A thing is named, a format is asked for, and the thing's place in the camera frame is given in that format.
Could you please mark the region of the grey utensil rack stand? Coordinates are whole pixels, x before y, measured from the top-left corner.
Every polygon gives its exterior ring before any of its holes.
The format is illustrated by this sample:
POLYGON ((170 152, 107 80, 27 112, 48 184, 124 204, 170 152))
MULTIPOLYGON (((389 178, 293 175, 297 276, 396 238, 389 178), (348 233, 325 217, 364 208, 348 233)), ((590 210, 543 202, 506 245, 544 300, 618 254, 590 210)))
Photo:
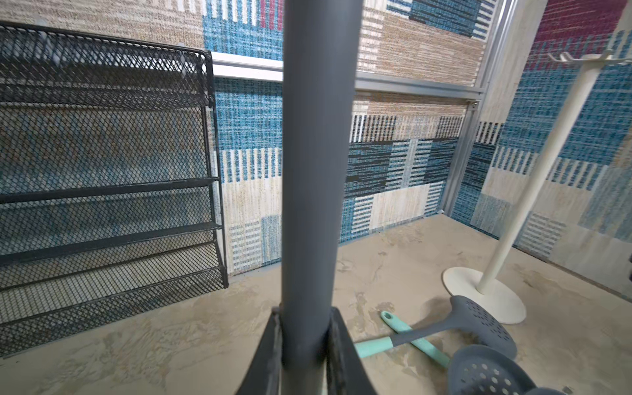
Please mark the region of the grey utensil rack stand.
POLYGON ((281 391, 319 394, 342 220, 363 4, 284 11, 281 391))

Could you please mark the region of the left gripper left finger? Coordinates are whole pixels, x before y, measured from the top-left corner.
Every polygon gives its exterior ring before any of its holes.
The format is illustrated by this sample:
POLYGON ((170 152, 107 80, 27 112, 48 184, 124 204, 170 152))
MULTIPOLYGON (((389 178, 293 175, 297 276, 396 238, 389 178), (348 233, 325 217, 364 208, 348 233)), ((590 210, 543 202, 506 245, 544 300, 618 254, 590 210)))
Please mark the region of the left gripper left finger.
POLYGON ((282 359, 280 308, 274 307, 263 335, 236 394, 278 395, 282 359))

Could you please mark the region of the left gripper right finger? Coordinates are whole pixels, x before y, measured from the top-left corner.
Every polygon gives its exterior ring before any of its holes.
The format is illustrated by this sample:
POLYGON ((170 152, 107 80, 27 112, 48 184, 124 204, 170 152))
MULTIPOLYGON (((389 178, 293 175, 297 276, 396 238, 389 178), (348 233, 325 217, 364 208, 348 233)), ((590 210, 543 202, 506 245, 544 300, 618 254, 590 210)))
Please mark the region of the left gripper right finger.
POLYGON ((331 309, 326 352, 327 394, 376 395, 336 307, 331 309))

